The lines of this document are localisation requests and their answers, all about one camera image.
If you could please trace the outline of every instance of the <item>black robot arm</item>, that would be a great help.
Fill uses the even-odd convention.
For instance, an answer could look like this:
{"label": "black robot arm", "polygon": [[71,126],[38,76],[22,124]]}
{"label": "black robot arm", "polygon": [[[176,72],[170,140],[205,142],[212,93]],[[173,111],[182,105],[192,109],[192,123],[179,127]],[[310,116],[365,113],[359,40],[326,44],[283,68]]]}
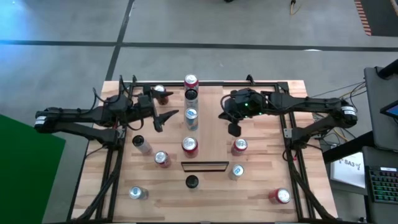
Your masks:
{"label": "black robot arm", "polygon": [[291,148],[305,148],[311,136],[326,133],[328,130],[341,127],[350,128],[358,120],[356,110],[345,100],[338,98],[297,98],[285,93],[262,91],[260,93],[245,88],[232,91],[221,99],[223,111],[218,117],[231,122],[228,132],[233,136],[241,135],[239,121],[262,114],[282,115],[293,111],[326,113],[328,116],[305,128],[284,130],[291,139]]}
{"label": "black robot arm", "polygon": [[[95,92],[96,99],[103,102],[103,106],[92,107],[89,110],[47,108],[36,112],[34,128],[39,133],[56,133],[59,131],[83,136],[89,140],[98,140],[103,145],[112,146],[118,143],[118,126],[127,126],[133,130],[129,123],[141,121],[143,126],[144,118],[153,117],[154,127],[157,132],[163,131],[162,125],[178,110],[169,111],[157,115],[154,98],[163,98],[172,95],[172,92],[159,92],[151,89],[149,85],[143,86],[142,93],[134,95],[137,103],[132,101],[132,91],[136,86],[136,78],[127,89],[122,78],[119,80],[119,94],[100,99]],[[95,129],[76,123],[95,123],[99,126],[113,129]]]}

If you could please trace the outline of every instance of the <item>green screen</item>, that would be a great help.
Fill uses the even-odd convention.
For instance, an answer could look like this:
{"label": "green screen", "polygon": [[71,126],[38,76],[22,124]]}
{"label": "green screen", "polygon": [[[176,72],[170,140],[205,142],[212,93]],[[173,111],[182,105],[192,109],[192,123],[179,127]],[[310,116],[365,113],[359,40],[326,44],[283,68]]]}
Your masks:
{"label": "green screen", "polygon": [[65,140],[0,115],[2,223],[42,223]]}

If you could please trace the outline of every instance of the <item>keyboard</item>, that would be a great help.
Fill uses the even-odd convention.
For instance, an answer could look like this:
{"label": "keyboard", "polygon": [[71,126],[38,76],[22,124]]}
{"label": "keyboard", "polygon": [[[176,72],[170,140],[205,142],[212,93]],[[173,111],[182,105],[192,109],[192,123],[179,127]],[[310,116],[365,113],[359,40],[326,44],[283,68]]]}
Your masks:
{"label": "keyboard", "polygon": [[397,168],[366,166],[366,178],[373,202],[398,204]]}

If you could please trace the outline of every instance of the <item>gray floor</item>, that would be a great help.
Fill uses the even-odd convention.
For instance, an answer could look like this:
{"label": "gray floor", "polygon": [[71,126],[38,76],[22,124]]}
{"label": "gray floor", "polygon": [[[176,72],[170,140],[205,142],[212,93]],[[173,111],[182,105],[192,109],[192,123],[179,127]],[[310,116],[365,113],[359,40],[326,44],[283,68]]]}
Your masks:
{"label": "gray floor", "polygon": [[[398,47],[398,38],[363,32],[353,0],[298,0],[289,16],[280,0],[136,0],[125,42]],[[0,40],[115,42],[128,0],[0,1]],[[0,113],[32,125],[48,106],[89,107],[91,87],[100,91],[114,47],[0,45]],[[225,50],[125,48],[113,80],[135,74],[140,80],[181,80],[195,73],[202,80],[305,80],[315,95],[363,79],[364,67],[387,65],[391,52],[306,52],[298,50]],[[347,90],[325,95],[340,96]],[[360,135],[371,129],[368,102],[354,99]],[[45,222],[64,221],[87,141],[68,134],[50,196]],[[364,216],[360,195],[333,190],[339,217]]]}

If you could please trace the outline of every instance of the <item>wooden tabletop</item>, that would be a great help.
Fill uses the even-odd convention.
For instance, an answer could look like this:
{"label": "wooden tabletop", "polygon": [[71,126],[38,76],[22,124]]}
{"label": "wooden tabletop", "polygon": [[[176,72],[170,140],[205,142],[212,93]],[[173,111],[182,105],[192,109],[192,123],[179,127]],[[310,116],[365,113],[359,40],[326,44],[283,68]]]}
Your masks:
{"label": "wooden tabletop", "polygon": [[[286,81],[290,94],[296,97],[307,96],[304,82]],[[268,87],[251,87],[256,91],[274,91]],[[152,118],[145,119],[140,131],[127,131],[122,171],[119,180],[118,196],[114,210],[114,222],[293,222],[297,221],[294,201],[285,205],[273,205],[267,198],[271,190],[285,187],[292,194],[292,186],[287,162],[282,159],[284,141],[278,116],[256,116],[240,122],[241,138],[248,142],[248,149],[242,156],[232,156],[230,149],[235,139],[228,134],[225,120],[218,119],[222,112],[220,99],[231,90],[239,87],[201,86],[199,94],[199,128],[188,131],[184,123],[183,87],[168,87],[173,91],[165,106],[156,103],[158,113],[180,110],[172,116],[157,133]],[[105,82],[102,98],[118,94],[118,82]],[[295,113],[298,127],[313,122],[311,113]],[[139,126],[139,121],[131,123]],[[154,157],[143,156],[133,145],[133,136],[141,134],[151,144],[154,152],[164,150],[172,160],[172,165],[163,169],[154,163]],[[181,148],[183,138],[196,137],[199,154],[188,159]],[[88,152],[101,145],[90,142]],[[308,147],[303,150],[310,188],[320,203],[333,216],[337,216],[335,203],[323,163],[322,152]],[[78,217],[98,193],[104,170],[106,150],[100,150],[88,157],[81,175],[80,185],[72,217]],[[229,161],[226,172],[186,173],[182,161]],[[235,164],[245,168],[244,175],[237,181],[228,178],[228,172]],[[196,190],[189,190],[185,179],[195,174],[199,178]],[[133,200],[129,189],[138,185],[149,191],[147,200]],[[108,191],[103,215],[108,212],[110,190]],[[307,217],[304,194],[300,189],[303,212]]]}

